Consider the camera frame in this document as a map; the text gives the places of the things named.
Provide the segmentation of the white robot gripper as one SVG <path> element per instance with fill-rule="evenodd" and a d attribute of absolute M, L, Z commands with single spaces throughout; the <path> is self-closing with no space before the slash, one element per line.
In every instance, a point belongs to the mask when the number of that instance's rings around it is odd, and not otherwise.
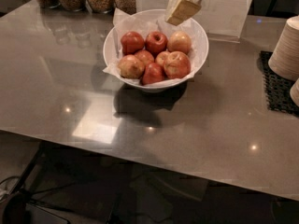
<path fill-rule="evenodd" d="M 180 25 L 201 9 L 202 0 L 169 0 L 165 12 L 165 21 Z"/>

